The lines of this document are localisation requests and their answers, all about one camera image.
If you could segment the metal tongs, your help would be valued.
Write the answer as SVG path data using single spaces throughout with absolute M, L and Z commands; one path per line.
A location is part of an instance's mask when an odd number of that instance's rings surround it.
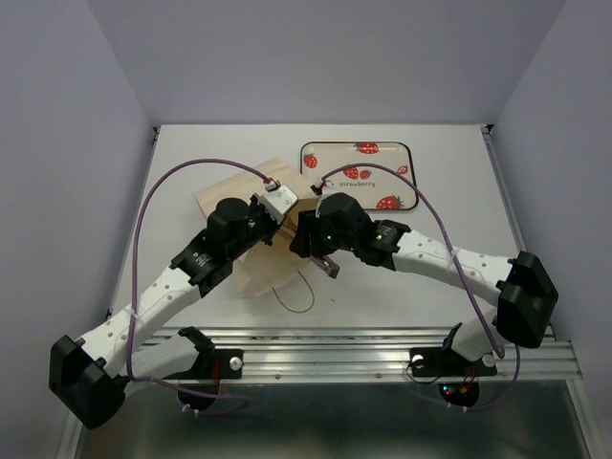
M 311 256 L 310 260 L 315 266 L 324 271 L 328 277 L 332 279 L 336 279 L 338 277 L 340 266 L 329 256 Z

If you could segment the beige paper bag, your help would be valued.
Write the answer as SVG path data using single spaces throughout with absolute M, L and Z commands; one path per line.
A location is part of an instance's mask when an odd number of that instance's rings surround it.
M 310 282 L 303 274 L 309 261 L 290 252 L 290 244 L 297 229 L 298 214 L 302 210 L 313 210 L 317 196 L 311 190 L 311 183 L 295 168 L 279 158 L 273 158 L 256 167 L 265 175 L 287 186 L 297 196 L 297 204 L 290 210 L 281 229 L 273 237 L 273 243 L 255 245 L 233 263 L 229 279 L 242 297 L 259 297 L 273 293 L 283 308 L 294 314 L 305 314 L 315 305 L 316 296 Z M 240 172 L 215 185 L 202 188 L 194 193 L 194 199 L 205 217 L 208 217 L 219 201 L 234 197 L 249 201 L 261 189 L 257 177 Z M 309 294 L 310 303 L 300 308 L 295 300 L 287 303 L 278 290 L 300 279 Z

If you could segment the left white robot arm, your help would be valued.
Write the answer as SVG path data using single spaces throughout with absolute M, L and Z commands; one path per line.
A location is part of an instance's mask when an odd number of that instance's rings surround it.
M 133 379 L 134 350 L 186 307 L 228 278 L 234 261 L 256 244 L 271 244 L 298 198 L 287 186 L 254 194 L 248 202 L 221 200 L 201 230 L 130 304 L 78 339 L 51 347 L 49 387 L 89 429 L 120 409 Z

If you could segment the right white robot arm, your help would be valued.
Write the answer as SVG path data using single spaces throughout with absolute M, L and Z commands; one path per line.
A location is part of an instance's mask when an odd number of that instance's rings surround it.
M 371 267 L 464 289 L 476 318 L 454 326 L 443 341 L 440 362 L 451 373 L 503 352 L 507 344 L 538 348 L 558 302 L 557 288 L 533 253 L 505 257 L 459 249 L 405 224 L 373 220 L 340 192 L 299 213 L 290 249 L 301 258 L 319 259 L 348 251 Z

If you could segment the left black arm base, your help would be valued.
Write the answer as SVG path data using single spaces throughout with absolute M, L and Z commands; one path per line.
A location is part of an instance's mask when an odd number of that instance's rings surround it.
M 164 381 L 174 385 L 183 411 L 195 416 L 230 414 L 249 402 L 227 392 L 222 383 L 240 380 L 243 366 L 242 349 L 197 350 L 192 361 L 168 372 Z

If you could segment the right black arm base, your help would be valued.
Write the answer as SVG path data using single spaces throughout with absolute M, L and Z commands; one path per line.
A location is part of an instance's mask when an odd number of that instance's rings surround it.
M 471 362 L 442 347 L 413 347 L 406 375 L 416 383 L 436 383 L 443 401 L 450 405 L 473 408 L 480 397 L 477 379 L 496 376 L 497 367 L 495 361 Z

